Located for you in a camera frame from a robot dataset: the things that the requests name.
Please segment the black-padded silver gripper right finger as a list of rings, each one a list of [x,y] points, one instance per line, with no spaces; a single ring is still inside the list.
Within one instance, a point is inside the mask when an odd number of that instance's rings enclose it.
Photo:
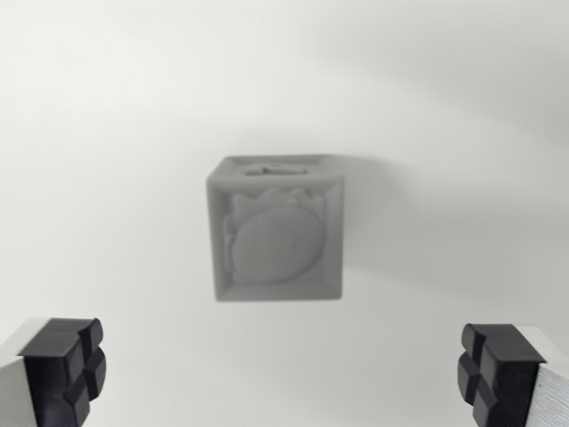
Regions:
[[[457,382],[478,426],[568,424],[568,356],[537,326],[467,324]]]

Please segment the black-padded silver gripper left finger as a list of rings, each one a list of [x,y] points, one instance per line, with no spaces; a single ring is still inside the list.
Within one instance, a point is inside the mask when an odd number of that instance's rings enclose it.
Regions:
[[[107,362],[97,318],[29,318],[1,343],[1,424],[82,426]]]

